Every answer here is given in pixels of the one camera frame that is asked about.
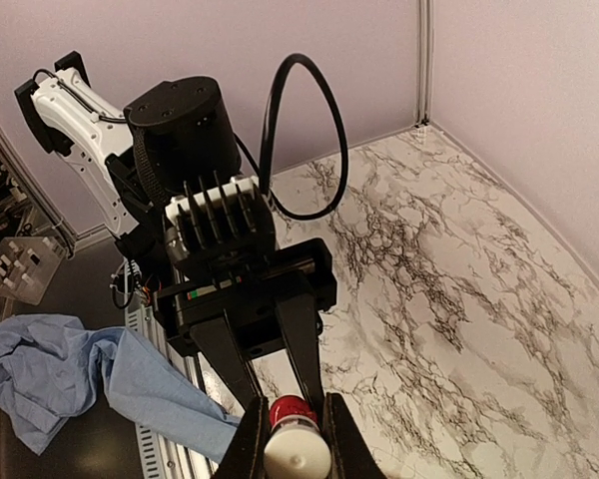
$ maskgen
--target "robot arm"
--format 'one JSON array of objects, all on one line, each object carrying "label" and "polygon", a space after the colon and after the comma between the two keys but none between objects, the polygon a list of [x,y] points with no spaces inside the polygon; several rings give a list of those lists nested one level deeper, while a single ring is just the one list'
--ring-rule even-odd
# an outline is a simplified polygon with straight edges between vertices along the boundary
[{"label": "robot arm", "polygon": [[[89,113],[79,101],[62,88],[68,85],[87,100],[98,113]],[[133,137],[124,123],[110,123],[101,116],[124,121],[124,115],[96,94],[76,68],[59,70],[37,85],[30,96],[39,118],[48,128],[66,136],[73,146],[68,155],[56,152],[80,177],[98,204],[104,224],[120,238],[130,233],[138,222],[127,212],[106,166],[112,155],[121,157],[133,149]]]}]

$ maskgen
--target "lavender wall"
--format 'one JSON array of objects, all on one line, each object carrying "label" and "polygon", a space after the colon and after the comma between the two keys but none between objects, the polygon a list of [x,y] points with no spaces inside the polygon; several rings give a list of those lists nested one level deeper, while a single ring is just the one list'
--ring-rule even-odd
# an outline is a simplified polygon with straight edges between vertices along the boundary
[{"label": "lavender wall", "polygon": [[[92,86],[122,107],[163,79],[204,74],[221,84],[235,130],[254,153],[278,63],[310,55],[339,102],[352,144],[414,122],[414,0],[0,0],[0,126],[32,176],[78,232],[101,221],[74,174],[34,141],[13,89],[71,50]],[[308,75],[283,104],[278,169],[330,153],[336,138]]]},{"label": "lavender wall", "polygon": [[599,1],[439,0],[432,119],[599,274]]}]

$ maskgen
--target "white bottle cap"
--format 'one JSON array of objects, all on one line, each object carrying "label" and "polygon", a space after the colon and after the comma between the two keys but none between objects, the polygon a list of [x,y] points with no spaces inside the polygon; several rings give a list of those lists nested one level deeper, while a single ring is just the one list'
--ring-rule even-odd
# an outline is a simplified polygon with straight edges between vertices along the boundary
[{"label": "white bottle cap", "polygon": [[264,467],[271,479],[325,479],[330,473],[330,450],[316,426],[287,424],[269,440]]}]

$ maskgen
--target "white marble tabletop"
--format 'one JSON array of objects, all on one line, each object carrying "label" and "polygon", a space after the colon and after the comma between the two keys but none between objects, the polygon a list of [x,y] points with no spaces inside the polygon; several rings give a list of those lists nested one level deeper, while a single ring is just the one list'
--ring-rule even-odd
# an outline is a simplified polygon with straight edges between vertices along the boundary
[{"label": "white marble tabletop", "polygon": [[[528,209],[431,127],[351,151],[344,201],[281,245],[322,237],[337,306],[320,338],[389,478],[599,478],[599,289]],[[278,175],[299,213],[337,183],[329,158]],[[298,393],[283,353],[256,364]],[[235,400],[205,365],[210,393]]]}]

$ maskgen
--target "black bracket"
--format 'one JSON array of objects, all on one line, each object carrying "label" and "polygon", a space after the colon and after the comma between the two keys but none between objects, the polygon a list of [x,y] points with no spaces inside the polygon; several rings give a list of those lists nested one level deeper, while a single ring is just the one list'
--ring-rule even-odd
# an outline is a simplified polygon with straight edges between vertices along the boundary
[{"label": "black bracket", "polygon": [[230,284],[158,291],[155,317],[181,355],[205,355],[245,408],[262,394],[250,361],[285,349],[302,394],[321,411],[318,312],[335,304],[332,258],[322,239],[311,239],[275,251],[268,263]]},{"label": "black bracket", "polygon": [[[332,454],[327,479],[386,479],[373,461],[341,394],[326,395],[320,416],[320,430]],[[260,397],[246,409],[213,479],[264,478],[264,451],[270,439],[269,402]]]},{"label": "black bracket", "polygon": [[[67,68],[75,68],[80,73],[82,80],[90,86],[87,71],[84,68],[82,57],[78,52],[74,51],[64,56],[54,66],[56,72]],[[22,111],[22,116],[27,122],[29,130],[31,130],[31,133],[33,133],[33,136],[45,152],[57,152],[63,157],[68,157],[71,154],[71,147],[73,146],[71,139],[55,128],[47,127],[33,105],[31,96],[38,88],[38,84],[32,78],[15,90],[14,93]]]},{"label": "black bracket", "polygon": [[82,55],[75,50],[54,63],[53,68],[55,68],[56,72],[68,68],[75,68],[80,74],[80,77],[82,77],[82,81],[86,83],[88,87],[91,87],[89,77],[87,76],[87,70],[84,68],[84,62],[82,61]]}]

